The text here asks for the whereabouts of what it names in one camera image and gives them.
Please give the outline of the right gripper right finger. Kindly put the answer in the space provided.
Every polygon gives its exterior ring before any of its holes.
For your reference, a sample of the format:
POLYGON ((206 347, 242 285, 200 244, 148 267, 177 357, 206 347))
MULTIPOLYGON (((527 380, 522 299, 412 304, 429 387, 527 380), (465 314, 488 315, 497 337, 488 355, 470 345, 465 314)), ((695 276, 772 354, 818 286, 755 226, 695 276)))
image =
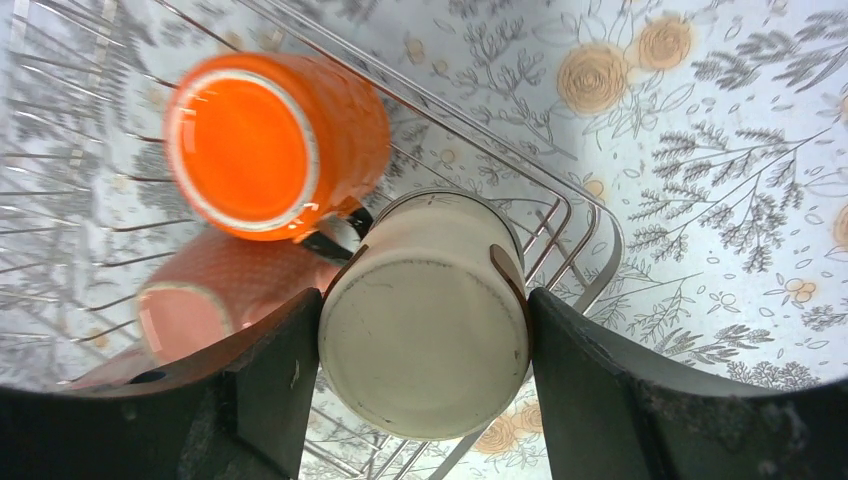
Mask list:
POLYGON ((668 359, 530 293, 556 479, 843 479, 847 383, 770 390, 668 359))

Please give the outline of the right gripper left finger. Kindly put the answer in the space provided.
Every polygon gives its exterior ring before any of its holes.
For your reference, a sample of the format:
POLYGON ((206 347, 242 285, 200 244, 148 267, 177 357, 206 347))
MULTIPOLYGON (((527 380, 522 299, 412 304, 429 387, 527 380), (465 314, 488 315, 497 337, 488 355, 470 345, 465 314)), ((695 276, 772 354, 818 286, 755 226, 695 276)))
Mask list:
POLYGON ((118 385, 1 391, 5 479, 294 479, 321 293, 118 385))

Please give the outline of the pink textured mug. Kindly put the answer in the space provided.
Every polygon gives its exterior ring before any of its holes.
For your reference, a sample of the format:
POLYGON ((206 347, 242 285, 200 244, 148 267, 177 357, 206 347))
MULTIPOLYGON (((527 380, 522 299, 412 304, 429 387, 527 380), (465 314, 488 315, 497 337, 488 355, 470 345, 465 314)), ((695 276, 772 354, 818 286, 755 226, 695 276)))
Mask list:
POLYGON ((142 338, 73 380, 117 385, 257 323, 339 268, 291 241, 249 241, 208 228, 159 267, 134 297, 142 338))

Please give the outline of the cream brown-banded cup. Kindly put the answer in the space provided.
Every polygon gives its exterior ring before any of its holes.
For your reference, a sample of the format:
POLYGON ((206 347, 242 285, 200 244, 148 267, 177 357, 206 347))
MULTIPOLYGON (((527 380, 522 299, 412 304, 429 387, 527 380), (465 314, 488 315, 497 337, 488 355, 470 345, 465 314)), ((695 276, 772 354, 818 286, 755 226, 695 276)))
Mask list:
POLYGON ((461 189, 399 197, 326 292, 318 349, 355 415, 425 441, 487 427, 531 362, 524 255, 508 218, 461 189))

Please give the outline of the orange mug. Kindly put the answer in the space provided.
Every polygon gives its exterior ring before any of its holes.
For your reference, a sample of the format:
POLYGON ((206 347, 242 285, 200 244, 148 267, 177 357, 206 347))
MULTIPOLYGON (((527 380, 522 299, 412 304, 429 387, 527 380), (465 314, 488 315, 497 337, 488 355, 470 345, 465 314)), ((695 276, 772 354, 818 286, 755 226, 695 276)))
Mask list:
POLYGON ((339 264, 353 253, 321 225, 339 218, 359 237, 368 233, 363 199, 389 164, 390 140, 376 89, 321 56, 206 59, 180 80, 163 117, 172 178, 202 218, 339 264))

